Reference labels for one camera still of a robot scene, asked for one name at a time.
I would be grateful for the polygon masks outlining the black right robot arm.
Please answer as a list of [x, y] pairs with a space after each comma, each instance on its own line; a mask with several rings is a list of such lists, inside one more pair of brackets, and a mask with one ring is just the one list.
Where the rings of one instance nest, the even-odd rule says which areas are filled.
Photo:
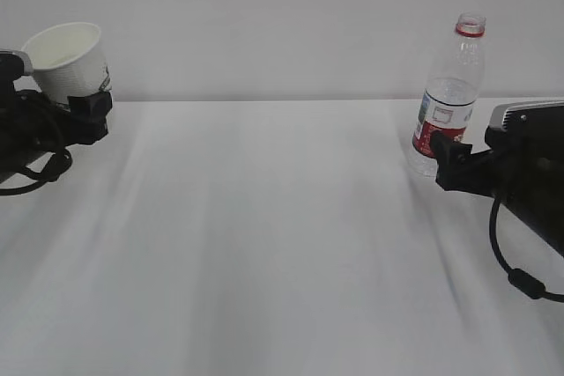
[[488, 128], [486, 151], [473, 153], [436, 131], [430, 147], [445, 191], [499, 198], [554, 251], [563, 253], [563, 158], [556, 143]]

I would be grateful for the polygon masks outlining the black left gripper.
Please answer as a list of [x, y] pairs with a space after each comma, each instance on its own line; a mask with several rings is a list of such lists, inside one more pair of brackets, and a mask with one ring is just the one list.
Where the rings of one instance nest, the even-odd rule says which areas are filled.
[[110, 92], [84, 97], [69, 96], [69, 107], [52, 102], [43, 92], [17, 92], [22, 123], [42, 142], [92, 145], [108, 134], [107, 117], [113, 107]]

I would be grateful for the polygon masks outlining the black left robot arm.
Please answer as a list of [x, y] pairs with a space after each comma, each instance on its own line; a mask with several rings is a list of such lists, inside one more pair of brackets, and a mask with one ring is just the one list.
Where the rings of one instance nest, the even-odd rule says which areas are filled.
[[70, 146], [92, 145], [108, 134], [112, 107], [112, 95], [104, 91], [71, 96], [69, 109], [35, 90], [9, 95], [1, 102], [1, 181], [19, 174], [32, 182], [3, 188], [1, 195], [22, 195], [57, 181], [72, 165]]

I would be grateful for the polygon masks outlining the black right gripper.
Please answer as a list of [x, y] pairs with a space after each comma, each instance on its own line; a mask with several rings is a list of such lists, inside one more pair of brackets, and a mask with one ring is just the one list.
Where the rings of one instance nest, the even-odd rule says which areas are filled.
[[514, 173], [515, 150], [471, 153], [470, 144], [460, 143], [440, 131], [431, 135], [429, 146], [437, 162], [435, 181], [444, 191], [492, 198], [506, 194]]

